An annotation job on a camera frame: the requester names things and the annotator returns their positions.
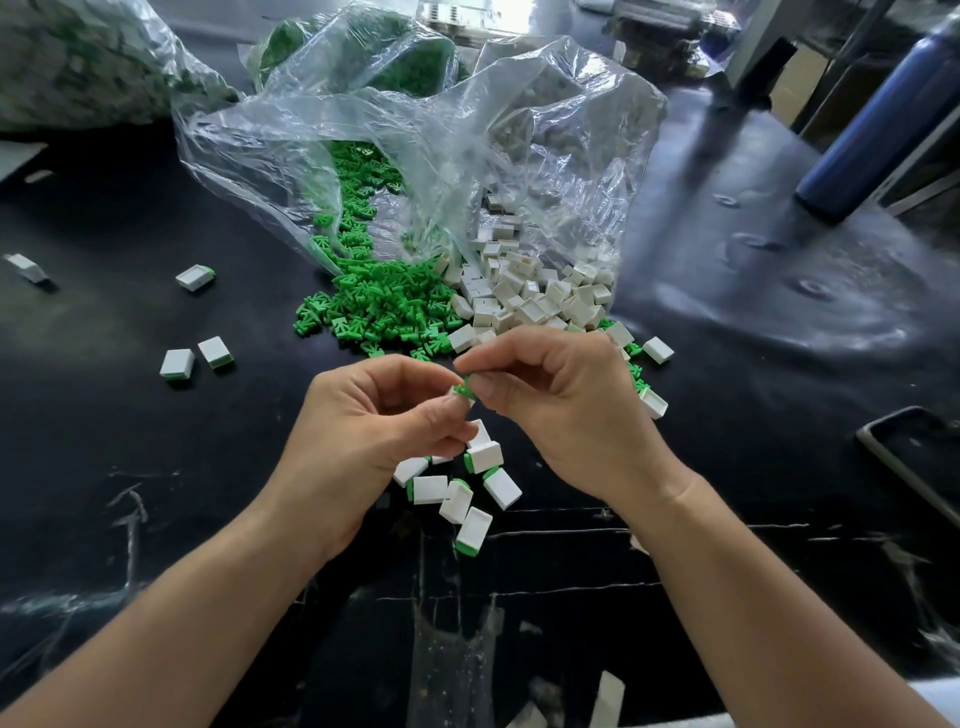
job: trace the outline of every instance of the forearm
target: forearm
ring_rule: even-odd
[[[308,577],[292,548],[243,514],[26,692],[0,728],[209,725]]]
[[[705,481],[623,510],[741,728],[948,726]]]

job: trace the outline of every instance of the black work surface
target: black work surface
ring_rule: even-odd
[[[919,629],[940,623],[928,606],[957,617],[956,534],[853,434],[951,400],[960,270],[876,209],[813,221],[790,194],[814,159],[767,114],[672,93],[613,315],[677,352],[644,365],[670,402],[667,442],[901,673],[937,675],[948,663]],[[168,126],[67,137],[35,166],[57,174],[0,190],[4,249],[57,284],[0,267],[4,702],[236,515],[310,377],[357,360],[329,334],[295,335],[323,277],[190,179]],[[194,263],[218,274],[198,295],[174,282]],[[183,389],[158,376],[165,350],[214,335],[229,371],[198,361]],[[535,677],[582,725],[602,669],[627,684],[622,725],[722,709],[623,524],[478,410],[524,490],[480,556],[458,558],[453,529],[391,488],[293,605],[223,725],[403,725],[413,701],[411,725],[503,726]],[[143,512],[121,495],[133,486]],[[929,561],[925,599],[893,544]],[[491,604],[502,613],[477,632]]]

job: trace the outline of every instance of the left hand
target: left hand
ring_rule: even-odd
[[[409,457],[453,457],[476,436],[453,372],[378,356],[314,377],[273,475],[251,509],[293,537],[312,575],[339,554]]]

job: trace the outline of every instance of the bottle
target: bottle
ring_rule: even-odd
[[[920,40],[797,187],[840,221],[960,104],[960,8]]]

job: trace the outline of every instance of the hand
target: hand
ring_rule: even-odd
[[[473,375],[480,401],[523,428],[554,473],[621,515],[637,496],[668,501],[695,477],[663,442],[602,332],[514,328],[454,366]]]
[[[453,457],[476,436],[462,380],[409,356],[314,377],[273,475],[251,508],[289,533],[312,575],[340,553],[409,457]]]

